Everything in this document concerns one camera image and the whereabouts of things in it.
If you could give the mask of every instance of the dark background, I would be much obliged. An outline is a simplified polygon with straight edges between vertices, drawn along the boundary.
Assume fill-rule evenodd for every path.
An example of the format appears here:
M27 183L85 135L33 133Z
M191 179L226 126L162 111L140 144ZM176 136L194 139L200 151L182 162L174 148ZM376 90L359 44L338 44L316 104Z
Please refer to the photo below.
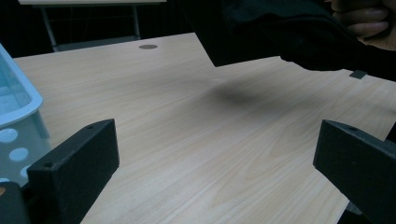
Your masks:
M131 6L48 7L58 44L134 35ZM141 39L192 31L175 0L137 7ZM11 57L52 52L39 8L0 1L0 43Z

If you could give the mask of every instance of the person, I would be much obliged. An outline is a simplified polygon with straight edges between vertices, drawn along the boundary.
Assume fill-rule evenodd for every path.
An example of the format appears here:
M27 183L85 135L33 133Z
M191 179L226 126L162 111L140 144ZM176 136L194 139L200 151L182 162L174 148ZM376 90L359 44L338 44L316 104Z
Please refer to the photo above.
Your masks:
M333 16L362 43L396 51L396 0L325 2L332 4Z

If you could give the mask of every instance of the light blue plastic basket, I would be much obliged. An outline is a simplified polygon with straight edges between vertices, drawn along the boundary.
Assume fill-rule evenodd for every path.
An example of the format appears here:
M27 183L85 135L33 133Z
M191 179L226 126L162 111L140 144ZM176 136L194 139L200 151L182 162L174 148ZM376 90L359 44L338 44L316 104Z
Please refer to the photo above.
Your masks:
M0 44L0 182L27 182L26 169L50 151L38 111L43 98Z

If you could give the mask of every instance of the hand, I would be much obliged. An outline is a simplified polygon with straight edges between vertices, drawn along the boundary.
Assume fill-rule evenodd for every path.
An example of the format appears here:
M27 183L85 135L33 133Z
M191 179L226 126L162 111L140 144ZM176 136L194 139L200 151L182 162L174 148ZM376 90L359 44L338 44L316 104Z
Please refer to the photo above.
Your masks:
M396 0L325 1L332 2L333 16L361 42L396 50ZM387 29L388 34L375 36Z

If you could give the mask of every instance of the table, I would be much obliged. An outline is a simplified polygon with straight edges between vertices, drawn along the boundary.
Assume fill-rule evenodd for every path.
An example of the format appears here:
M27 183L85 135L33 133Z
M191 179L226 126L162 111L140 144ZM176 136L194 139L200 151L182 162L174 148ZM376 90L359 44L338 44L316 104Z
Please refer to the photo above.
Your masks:
M21 5L33 5L39 7L41 15L43 17L44 24L49 35L49 41L52 45L54 52L58 52L63 49L79 49L84 48L87 43L67 44L59 46L56 42L55 36L52 32L50 20L47 15L46 7L105 7L109 5L128 5L132 6L132 17L134 18L134 40L140 39L139 21L137 18L138 5L157 4L166 2L166 0L19 0ZM90 41L89 46L106 45L111 42L124 42L130 40L128 37L114 38L112 40L96 40Z
M321 121L385 139L396 120L393 82L278 57L216 68L195 34L16 62L54 147L116 121L120 168L83 223L336 223L348 200L312 165Z

